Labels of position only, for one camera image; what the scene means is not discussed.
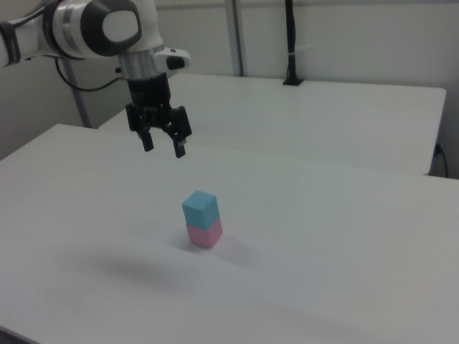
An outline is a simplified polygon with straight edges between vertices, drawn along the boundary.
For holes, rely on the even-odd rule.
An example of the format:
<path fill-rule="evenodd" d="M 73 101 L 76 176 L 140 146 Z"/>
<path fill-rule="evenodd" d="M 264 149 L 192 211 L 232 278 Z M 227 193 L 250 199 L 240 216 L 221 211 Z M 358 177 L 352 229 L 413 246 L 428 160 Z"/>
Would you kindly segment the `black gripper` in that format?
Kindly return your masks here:
<path fill-rule="evenodd" d="M 126 105 L 128 125 L 141 139 L 145 152 L 153 150 L 150 128 L 161 128 L 174 144 L 177 158 L 186 154 L 186 139 L 192 129 L 183 106 L 171 108 L 167 74 L 147 80 L 128 80 L 131 103 Z"/>

